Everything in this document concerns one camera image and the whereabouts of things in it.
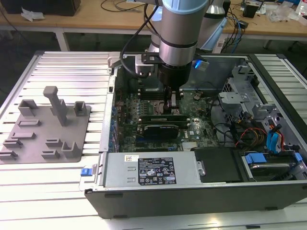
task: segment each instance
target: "white paper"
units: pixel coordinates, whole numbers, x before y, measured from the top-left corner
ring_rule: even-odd
[[[299,19],[299,17],[298,17],[298,14],[296,13],[296,12],[291,12],[290,13],[290,18],[292,19],[292,20],[296,20],[296,21],[298,21],[298,19]]]
[[[297,8],[296,8],[296,11],[295,11],[295,12],[296,12],[297,14],[299,14],[299,10],[300,10],[300,8],[301,8],[302,3],[303,3],[303,1],[301,0],[301,1],[299,2],[299,4],[298,4]]]
[[[42,20],[45,19],[44,14],[41,12],[32,12],[32,11],[27,11],[24,8],[22,8],[23,12],[21,13],[21,16],[23,16],[25,19],[33,22],[33,19],[36,20]]]
[[[139,155],[125,155],[125,161],[136,162],[139,160]]]

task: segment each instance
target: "table leg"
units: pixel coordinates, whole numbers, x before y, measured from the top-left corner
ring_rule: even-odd
[[[67,38],[66,38],[66,35],[64,34],[63,31],[58,31],[58,32],[55,32],[56,33],[56,36],[57,36],[57,40],[58,40],[58,43],[59,43],[59,47],[61,48],[61,51],[69,51],[69,45],[68,45],[68,42],[67,42]]]
[[[95,51],[99,50],[99,46],[100,46],[100,39],[99,39],[99,34],[95,34]]]
[[[272,40],[265,40],[263,48],[268,49],[271,42]]]
[[[219,37],[219,40],[217,41],[217,43],[215,44],[213,48],[212,53],[220,54],[223,49],[224,42],[227,38],[228,38],[228,34],[221,34],[221,36]]]

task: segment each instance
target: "gray fixture peg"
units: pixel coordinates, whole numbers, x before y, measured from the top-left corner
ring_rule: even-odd
[[[61,126],[65,126],[67,107],[63,100],[60,102],[57,93],[58,88],[56,86],[46,86],[43,92],[44,96],[50,100],[53,113],[58,117]]]

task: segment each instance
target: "white label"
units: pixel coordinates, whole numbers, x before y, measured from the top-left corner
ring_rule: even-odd
[[[139,155],[125,155],[125,161],[138,161]]]
[[[170,180],[174,180],[174,179],[175,179],[174,176],[167,176],[167,177],[165,178],[166,181],[170,181]]]

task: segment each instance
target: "gray floor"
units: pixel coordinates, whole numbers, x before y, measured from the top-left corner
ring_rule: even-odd
[[[57,51],[59,45],[53,33],[23,32],[30,42],[23,40],[18,33],[13,32],[12,41],[0,41],[0,104],[11,91],[18,78],[27,66],[35,50]],[[94,34],[67,34],[71,51],[120,51],[130,35],[100,34],[100,43],[96,43]],[[292,51],[287,48],[293,41],[273,41],[269,49],[264,49],[264,41],[242,39],[236,53],[240,54],[285,54],[292,64],[303,72],[307,67],[307,44],[297,44]],[[131,44],[128,51],[143,51],[150,44],[150,37],[140,35]]]

